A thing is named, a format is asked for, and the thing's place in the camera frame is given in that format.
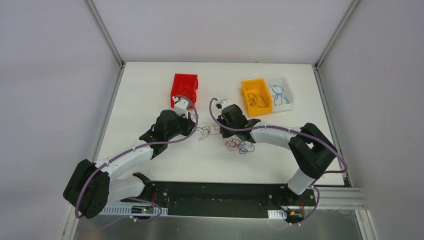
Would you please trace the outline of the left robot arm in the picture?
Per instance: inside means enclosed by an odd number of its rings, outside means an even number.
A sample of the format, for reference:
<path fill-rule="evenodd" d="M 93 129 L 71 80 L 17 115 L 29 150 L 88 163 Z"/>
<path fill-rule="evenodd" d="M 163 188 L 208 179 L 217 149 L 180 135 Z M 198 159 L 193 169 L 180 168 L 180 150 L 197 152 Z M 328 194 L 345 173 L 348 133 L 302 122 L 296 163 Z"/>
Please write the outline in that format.
<path fill-rule="evenodd" d="M 152 198 L 153 189 L 143 180 L 131 174 L 121 176 L 144 162 L 163 153 L 169 144 L 177 143 L 175 137 L 188 139 L 197 126 L 195 115 L 163 110 L 150 129 L 123 152 L 97 162 L 80 161 L 73 171 L 63 198 L 75 208 L 76 218 L 91 219 L 97 216 L 107 203 L 135 197 L 140 202 Z"/>

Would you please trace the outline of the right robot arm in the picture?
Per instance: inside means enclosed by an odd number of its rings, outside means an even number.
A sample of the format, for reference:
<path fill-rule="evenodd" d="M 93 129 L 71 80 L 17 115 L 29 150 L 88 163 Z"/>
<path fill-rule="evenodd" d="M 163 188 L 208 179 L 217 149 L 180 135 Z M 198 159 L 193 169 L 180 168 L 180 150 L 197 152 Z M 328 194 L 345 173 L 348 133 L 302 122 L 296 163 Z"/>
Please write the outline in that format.
<path fill-rule="evenodd" d="M 222 137 L 237 136 L 249 143 L 265 143 L 292 152 L 298 169 L 284 188 L 284 200 L 296 205 L 304 198 L 304 192 L 327 170 L 336 158 L 336 148 L 313 123 L 288 128 L 269 125 L 257 119 L 247 119 L 241 108 L 224 99 L 215 104 L 221 111 L 217 117 Z"/>

